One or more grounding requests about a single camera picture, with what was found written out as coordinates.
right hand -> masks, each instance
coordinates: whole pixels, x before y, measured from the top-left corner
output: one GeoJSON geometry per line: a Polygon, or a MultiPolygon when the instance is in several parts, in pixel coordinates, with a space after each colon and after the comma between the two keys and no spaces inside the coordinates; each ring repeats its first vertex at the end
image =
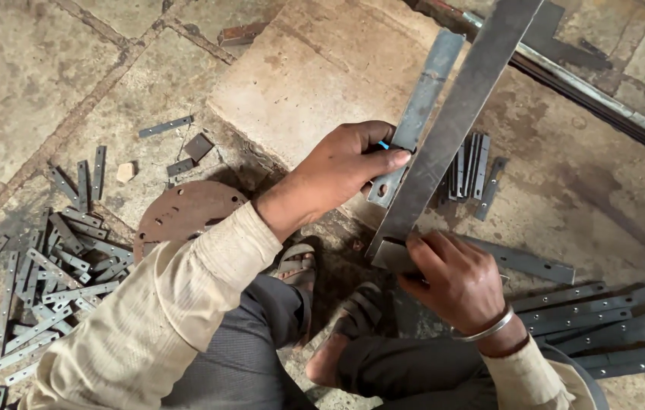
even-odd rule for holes
{"type": "Polygon", "coordinates": [[[465,336],[485,331],[505,313],[500,272],[492,255],[458,238],[412,233],[406,247],[426,282],[399,275],[403,290],[465,336]]]}

person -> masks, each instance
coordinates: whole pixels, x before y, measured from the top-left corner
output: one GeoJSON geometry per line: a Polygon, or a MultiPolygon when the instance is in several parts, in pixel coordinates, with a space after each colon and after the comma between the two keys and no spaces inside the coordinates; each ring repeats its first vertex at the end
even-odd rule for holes
{"type": "MultiPolygon", "coordinates": [[[[258,200],[199,238],[155,247],[49,346],[19,408],[315,408],[276,354],[309,339],[314,249],[290,248],[278,277],[257,273],[297,229],[409,162],[404,150],[368,153],[393,133],[382,121],[338,126],[258,200]]],[[[491,334],[376,336],[381,291],[364,283],[309,360],[311,381],[379,396],[385,409],[607,408],[582,368],[508,315],[490,255],[436,232],[407,247],[425,280],[400,276],[400,286],[463,336],[491,334]]]]}

rusty round plate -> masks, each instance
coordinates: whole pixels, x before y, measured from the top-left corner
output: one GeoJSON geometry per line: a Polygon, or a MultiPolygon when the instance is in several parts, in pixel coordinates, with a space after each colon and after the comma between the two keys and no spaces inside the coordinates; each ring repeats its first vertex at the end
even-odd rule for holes
{"type": "Polygon", "coordinates": [[[163,241],[197,237],[246,201],[241,192],[213,181],[186,182],[163,192],[140,219],[133,243],[135,263],[163,241]]]}

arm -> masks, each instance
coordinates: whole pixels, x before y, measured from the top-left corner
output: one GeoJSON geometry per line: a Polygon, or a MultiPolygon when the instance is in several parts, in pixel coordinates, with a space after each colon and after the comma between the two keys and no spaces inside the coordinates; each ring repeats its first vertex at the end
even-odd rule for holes
{"type": "MultiPolygon", "coordinates": [[[[474,335],[504,316],[500,273],[491,255],[436,232],[410,237],[407,247],[426,282],[399,275],[401,287],[447,323],[474,335]]],[[[497,387],[500,408],[595,408],[575,369],[546,360],[519,317],[475,343],[497,387]]]]}
{"type": "Polygon", "coordinates": [[[393,130],[381,121],[340,126],[255,203],[193,241],[158,245],[49,347],[19,408],[158,408],[285,238],[408,162],[400,150],[363,154],[393,130]]]}

dark gray trousers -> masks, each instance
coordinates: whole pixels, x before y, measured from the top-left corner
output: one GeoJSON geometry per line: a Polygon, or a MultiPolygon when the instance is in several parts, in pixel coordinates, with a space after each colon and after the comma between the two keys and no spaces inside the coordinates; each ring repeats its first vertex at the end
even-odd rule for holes
{"type": "MultiPolygon", "coordinates": [[[[314,409],[276,354],[300,337],[303,300],[298,291],[259,275],[226,313],[205,353],[199,353],[163,398],[163,408],[314,409]]],[[[599,409],[607,409],[595,381],[552,347],[548,359],[572,364],[591,388],[599,409]]],[[[497,392],[473,344],[450,339],[389,339],[364,336],[351,341],[337,365],[341,388],[399,408],[495,409],[497,392]]]]}

